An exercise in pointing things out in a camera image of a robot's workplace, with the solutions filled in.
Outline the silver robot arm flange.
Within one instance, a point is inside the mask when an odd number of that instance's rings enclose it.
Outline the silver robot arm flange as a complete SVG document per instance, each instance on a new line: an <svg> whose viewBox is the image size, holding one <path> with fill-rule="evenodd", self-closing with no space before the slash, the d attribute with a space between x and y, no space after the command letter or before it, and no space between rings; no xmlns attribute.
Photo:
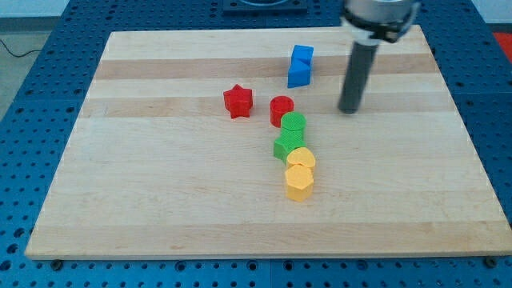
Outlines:
<svg viewBox="0 0 512 288"><path fill-rule="evenodd" d="M413 25L420 6L417 0L345 0L342 19L357 44L396 43Z"/></svg>

